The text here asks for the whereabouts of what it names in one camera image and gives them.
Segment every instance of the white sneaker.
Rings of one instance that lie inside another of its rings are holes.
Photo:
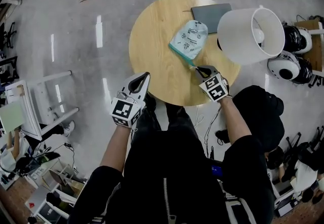
[[[74,129],[75,129],[75,122],[71,121],[70,124],[64,128],[63,135],[68,137]]]

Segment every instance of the zipper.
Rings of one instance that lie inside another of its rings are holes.
[[[170,205],[168,199],[168,187],[167,187],[167,179],[163,178],[163,187],[164,187],[164,201],[166,203],[167,215],[168,215],[168,224],[176,224],[177,217],[175,215],[170,214]]]

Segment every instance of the round wooden table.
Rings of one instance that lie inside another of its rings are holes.
[[[172,51],[168,44],[189,20],[191,8],[215,4],[212,0],[157,0],[137,18],[129,41],[130,60],[135,73],[149,72],[148,91],[162,101],[192,106],[209,98],[199,87],[195,69]],[[240,66],[231,62],[217,46],[217,34],[208,35],[204,48],[194,64],[213,65],[230,85],[238,76]]]

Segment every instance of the drawstring bag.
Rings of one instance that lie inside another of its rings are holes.
[[[204,47],[208,36],[208,28],[205,24],[190,20],[182,27],[169,43],[169,47],[178,53],[192,66],[193,59]]]

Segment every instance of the concrete floor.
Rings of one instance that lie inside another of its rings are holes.
[[[16,22],[14,49],[17,54],[20,77],[32,80],[52,73],[72,70],[73,76],[48,85],[49,95],[57,100],[58,84],[62,100],[76,105],[80,111],[73,117],[76,130],[68,138],[75,148],[75,164],[80,174],[89,174],[101,160],[115,129],[109,116],[111,97],[118,84],[132,75],[128,55],[128,40],[139,14],[155,0],[23,0],[20,7],[8,11],[6,28]],[[296,15],[324,15],[324,0],[214,0],[230,3],[233,9],[258,7],[271,9],[285,21],[295,21]],[[97,48],[96,24],[102,27],[103,47]],[[285,103],[282,121],[285,136],[298,131],[303,139],[312,138],[316,126],[323,123],[324,107],[320,106],[323,87],[309,89],[295,86],[267,74],[266,63],[245,66],[232,86],[235,94],[251,84],[260,85],[280,97]],[[197,127],[204,136],[218,104],[199,106],[199,115],[205,118]],[[186,108],[195,122],[197,107]],[[166,110],[158,104],[157,117],[162,128],[167,127]],[[217,145],[214,132],[224,128],[222,115],[212,126],[209,146],[214,146],[216,159],[222,160],[227,145]],[[63,138],[52,136],[47,145],[53,148]],[[72,163],[72,153],[60,148],[63,159]]]

